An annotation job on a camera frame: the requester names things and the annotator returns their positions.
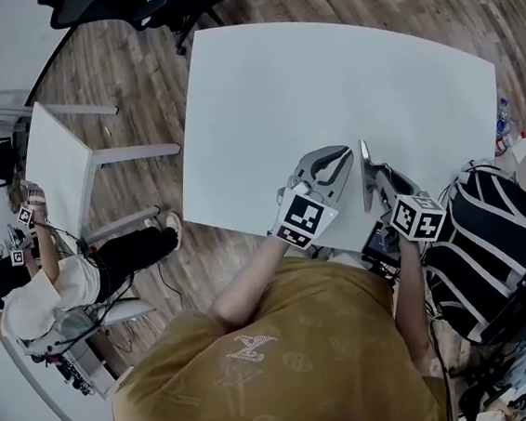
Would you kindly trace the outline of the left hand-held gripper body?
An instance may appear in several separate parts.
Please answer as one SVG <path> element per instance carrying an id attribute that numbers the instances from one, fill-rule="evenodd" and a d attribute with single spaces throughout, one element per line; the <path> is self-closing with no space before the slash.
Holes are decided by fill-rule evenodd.
<path id="1" fill-rule="evenodd" d="M 323 170 L 324 165 L 304 168 L 301 159 L 286 185 L 278 191 L 280 208 L 271 232 L 284 243 L 307 250 L 337 216 L 339 198 L 322 196 L 319 180 L 329 176 L 329 172 Z"/>

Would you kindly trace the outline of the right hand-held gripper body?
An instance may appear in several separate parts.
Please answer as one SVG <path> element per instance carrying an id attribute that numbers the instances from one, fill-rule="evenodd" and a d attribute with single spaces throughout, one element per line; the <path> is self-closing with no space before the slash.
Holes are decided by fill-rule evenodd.
<path id="1" fill-rule="evenodd" d="M 416 196 L 394 195 L 389 168 L 388 164 L 374 165 L 376 191 L 384 209 L 383 226 L 411 242 L 437 240 L 447 216 L 445 208 L 420 188 Z"/>

